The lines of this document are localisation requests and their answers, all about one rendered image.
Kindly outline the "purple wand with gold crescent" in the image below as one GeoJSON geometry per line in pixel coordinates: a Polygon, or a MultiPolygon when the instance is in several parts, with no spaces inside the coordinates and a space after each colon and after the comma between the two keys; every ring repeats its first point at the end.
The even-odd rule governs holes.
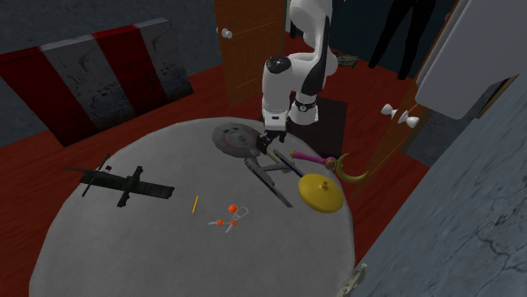
{"type": "Polygon", "coordinates": [[[293,159],[302,159],[313,163],[324,165],[327,169],[332,170],[342,181],[356,184],[367,177],[368,172],[366,171],[362,175],[348,175],[343,171],[344,160],[347,154],[341,155],[338,159],[334,157],[316,157],[309,154],[300,153],[297,151],[291,152],[293,159]]]}

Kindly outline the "orange ball molecule toy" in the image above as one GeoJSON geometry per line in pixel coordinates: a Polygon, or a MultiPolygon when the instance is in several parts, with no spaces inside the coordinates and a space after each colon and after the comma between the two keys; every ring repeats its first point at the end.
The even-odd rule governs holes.
{"type": "Polygon", "coordinates": [[[228,207],[228,212],[231,214],[231,218],[229,221],[225,221],[224,219],[217,219],[216,221],[209,222],[209,225],[226,225],[227,229],[225,230],[225,232],[229,233],[232,229],[237,226],[237,223],[240,219],[244,218],[249,214],[249,211],[246,207],[238,207],[235,204],[232,204],[228,207]]]}

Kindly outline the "grey saucer spaceship model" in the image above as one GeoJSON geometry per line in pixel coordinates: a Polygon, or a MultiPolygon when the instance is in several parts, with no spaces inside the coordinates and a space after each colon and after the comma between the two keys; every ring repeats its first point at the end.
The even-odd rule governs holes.
{"type": "Polygon", "coordinates": [[[282,170],[290,172],[288,167],[278,156],[267,148],[266,155],[273,161],[273,165],[261,166],[257,157],[261,151],[257,148],[257,136],[259,132],[252,127],[240,123],[226,123],[214,129],[212,141],[216,148],[224,154],[232,157],[243,158],[246,167],[268,188],[270,191],[286,205],[291,208],[291,203],[275,187],[274,181],[269,176],[268,171],[282,170]]]}

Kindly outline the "brown door with white knobs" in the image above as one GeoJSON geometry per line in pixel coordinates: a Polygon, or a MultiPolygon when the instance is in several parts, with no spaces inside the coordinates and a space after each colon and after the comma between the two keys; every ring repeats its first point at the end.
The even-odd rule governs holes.
{"type": "Polygon", "coordinates": [[[358,195],[369,181],[391,160],[391,158],[401,151],[404,146],[410,145],[413,136],[418,133],[418,127],[426,123],[426,117],[433,110],[416,103],[416,94],[426,71],[433,63],[438,51],[448,37],[455,22],[463,11],[469,0],[457,0],[453,10],[447,17],[441,33],[434,42],[433,48],[422,64],[416,81],[410,85],[408,92],[398,106],[386,105],[382,113],[388,116],[389,125],[381,138],[375,152],[369,160],[366,170],[368,172],[364,181],[356,185],[353,193],[358,195]]]}

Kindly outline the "brown door with one knob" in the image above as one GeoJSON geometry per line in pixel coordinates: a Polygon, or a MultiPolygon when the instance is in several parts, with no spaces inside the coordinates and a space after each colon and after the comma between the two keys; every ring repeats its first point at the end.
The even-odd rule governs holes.
{"type": "Polygon", "coordinates": [[[214,0],[227,103],[262,92],[264,64],[283,52],[286,0],[214,0]]]}

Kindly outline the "white cabinet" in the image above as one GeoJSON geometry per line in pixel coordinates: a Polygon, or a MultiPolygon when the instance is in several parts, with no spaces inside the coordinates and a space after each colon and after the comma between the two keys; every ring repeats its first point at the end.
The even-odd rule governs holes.
{"type": "Polygon", "coordinates": [[[469,0],[418,87],[416,103],[460,119],[492,84],[527,72],[527,0],[469,0]]]}

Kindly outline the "dark robot stand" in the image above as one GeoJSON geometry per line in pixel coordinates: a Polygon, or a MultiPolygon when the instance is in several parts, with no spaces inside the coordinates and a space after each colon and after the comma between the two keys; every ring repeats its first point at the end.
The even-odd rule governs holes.
{"type": "Polygon", "coordinates": [[[344,101],[318,98],[318,121],[307,126],[290,121],[288,133],[300,138],[323,158],[340,157],[347,108],[344,101]]]}

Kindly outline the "beige metal fitting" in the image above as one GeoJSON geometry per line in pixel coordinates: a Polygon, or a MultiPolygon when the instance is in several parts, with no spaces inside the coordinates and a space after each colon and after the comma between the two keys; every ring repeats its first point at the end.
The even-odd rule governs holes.
{"type": "Polygon", "coordinates": [[[350,297],[350,293],[356,289],[366,277],[367,267],[368,265],[366,263],[362,263],[359,267],[356,267],[351,279],[340,289],[336,297],[350,297]]]}

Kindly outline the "red and grey striped panel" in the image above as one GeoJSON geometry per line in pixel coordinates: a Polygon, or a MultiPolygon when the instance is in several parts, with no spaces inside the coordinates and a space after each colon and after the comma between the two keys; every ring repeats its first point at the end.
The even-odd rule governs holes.
{"type": "Polygon", "coordinates": [[[62,146],[193,93],[164,18],[2,54],[0,77],[62,146]]]}

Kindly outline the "yellow round cymbal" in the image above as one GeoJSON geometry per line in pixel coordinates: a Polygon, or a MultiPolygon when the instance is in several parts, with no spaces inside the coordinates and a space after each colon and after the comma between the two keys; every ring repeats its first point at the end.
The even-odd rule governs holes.
{"type": "Polygon", "coordinates": [[[298,191],[302,201],[320,213],[334,213],[344,204],[339,186],[325,175],[305,174],[298,181],[298,191]]]}

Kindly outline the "dark blue pen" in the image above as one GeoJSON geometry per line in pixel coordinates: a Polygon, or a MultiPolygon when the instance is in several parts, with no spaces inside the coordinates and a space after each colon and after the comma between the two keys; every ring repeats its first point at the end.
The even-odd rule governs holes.
{"type": "Polygon", "coordinates": [[[282,153],[280,153],[277,149],[274,149],[274,154],[285,164],[287,165],[292,171],[294,171],[299,177],[303,177],[304,173],[299,170],[291,161],[289,161],[282,153]]]}

